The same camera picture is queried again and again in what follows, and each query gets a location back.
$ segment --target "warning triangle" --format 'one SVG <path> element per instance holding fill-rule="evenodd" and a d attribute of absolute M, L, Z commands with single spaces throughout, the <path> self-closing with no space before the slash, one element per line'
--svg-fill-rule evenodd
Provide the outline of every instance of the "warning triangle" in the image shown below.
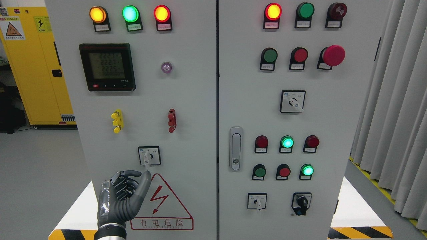
<path fill-rule="evenodd" d="M 9 22 L 7 26 L 6 36 L 22 36 L 22 34 Z"/>
<path fill-rule="evenodd" d="M 136 218 L 134 230 L 193 230 L 193 217 L 164 178 L 156 173 Z"/>

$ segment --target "warning sign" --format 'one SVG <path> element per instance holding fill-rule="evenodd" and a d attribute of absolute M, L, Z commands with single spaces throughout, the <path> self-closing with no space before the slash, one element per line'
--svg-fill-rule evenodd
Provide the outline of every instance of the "warning sign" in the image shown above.
<path fill-rule="evenodd" d="M 34 17 L 35 26 L 38 32 L 52 32 L 49 17 Z"/>
<path fill-rule="evenodd" d="M 25 40 L 24 30 L 22 29 L 19 17 L 1 17 L 0 28 L 5 40 Z"/>
<path fill-rule="evenodd" d="M 131 220 L 131 228 L 191 231 L 194 220 L 169 184 L 156 173 L 137 217 Z"/>

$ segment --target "gray floor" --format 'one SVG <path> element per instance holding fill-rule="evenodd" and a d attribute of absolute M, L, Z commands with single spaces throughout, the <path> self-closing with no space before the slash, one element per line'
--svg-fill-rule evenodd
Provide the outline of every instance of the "gray floor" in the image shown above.
<path fill-rule="evenodd" d="M 77 130 L 0 133 L 0 166 L 0 240 L 46 240 L 90 181 Z M 395 240 L 425 240 L 351 162 L 345 176 Z"/>

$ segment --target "robotic hand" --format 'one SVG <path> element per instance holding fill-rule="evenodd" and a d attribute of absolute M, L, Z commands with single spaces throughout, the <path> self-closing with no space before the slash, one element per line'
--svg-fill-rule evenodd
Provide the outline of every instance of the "robotic hand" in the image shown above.
<path fill-rule="evenodd" d="M 129 178 L 141 176 L 140 184 Z M 98 199 L 98 231 L 95 240 L 125 240 L 125 222 L 141 208 L 151 184 L 151 173 L 118 171 L 102 183 Z"/>

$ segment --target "ventilation grille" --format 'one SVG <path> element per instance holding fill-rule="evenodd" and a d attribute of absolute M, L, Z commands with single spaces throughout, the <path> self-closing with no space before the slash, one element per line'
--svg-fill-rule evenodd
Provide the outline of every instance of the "ventilation grille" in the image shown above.
<path fill-rule="evenodd" d="M 63 122 L 74 122 L 76 120 L 73 114 L 63 114 L 61 117 Z"/>

